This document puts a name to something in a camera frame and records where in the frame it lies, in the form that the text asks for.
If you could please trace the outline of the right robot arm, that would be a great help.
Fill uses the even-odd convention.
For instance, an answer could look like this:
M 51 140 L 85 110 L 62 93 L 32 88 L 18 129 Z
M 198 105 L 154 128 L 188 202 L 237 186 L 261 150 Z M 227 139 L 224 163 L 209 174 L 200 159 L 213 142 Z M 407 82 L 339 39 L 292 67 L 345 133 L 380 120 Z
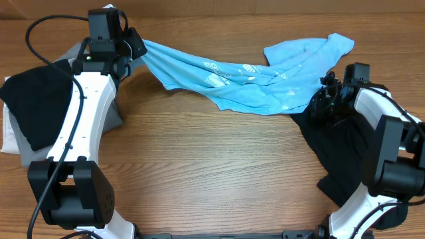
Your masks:
M 343 80 L 329 72 L 309 102 L 317 121 L 357 113 L 374 130 L 359 186 L 310 238 L 362 238 L 389 210 L 413 206 L 413 197 L 424 196 L 424 122 L 396 103 L 387 87 L 372 83 L 369 74 L 370 66 L 358 62 L 346 66 Z

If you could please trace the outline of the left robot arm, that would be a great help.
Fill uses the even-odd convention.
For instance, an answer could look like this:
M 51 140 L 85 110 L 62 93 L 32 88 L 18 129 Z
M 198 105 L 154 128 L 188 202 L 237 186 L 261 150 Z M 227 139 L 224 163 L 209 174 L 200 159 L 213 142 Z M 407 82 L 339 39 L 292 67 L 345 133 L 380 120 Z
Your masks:
M 92 9 L 86 19 L 90 35 L 68 74 L 72 93 L 60 133 L 46 159 L 31 163 L 27 172 L 37 200 L 34 215 L 71 236 L 140 238 L 137 225 L 115 210 L 98 150 L 119 85 L 147 50 L 125 13 L 114 6 Z

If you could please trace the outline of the light blue printed t-shirt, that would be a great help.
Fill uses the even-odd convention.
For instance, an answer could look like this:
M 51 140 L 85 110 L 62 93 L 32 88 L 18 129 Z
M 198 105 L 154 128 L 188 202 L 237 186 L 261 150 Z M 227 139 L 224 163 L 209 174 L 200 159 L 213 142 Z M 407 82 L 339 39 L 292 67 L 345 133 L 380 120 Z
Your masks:
M 219 62 L 147 40 L 141 57 L 167 90 L 190 90 L 220 110 L 275 115 L 302 113 L 324 77 L 355 42 L 333 33 L 326 39 L 288 40 L 266 47 L 268 65 Z

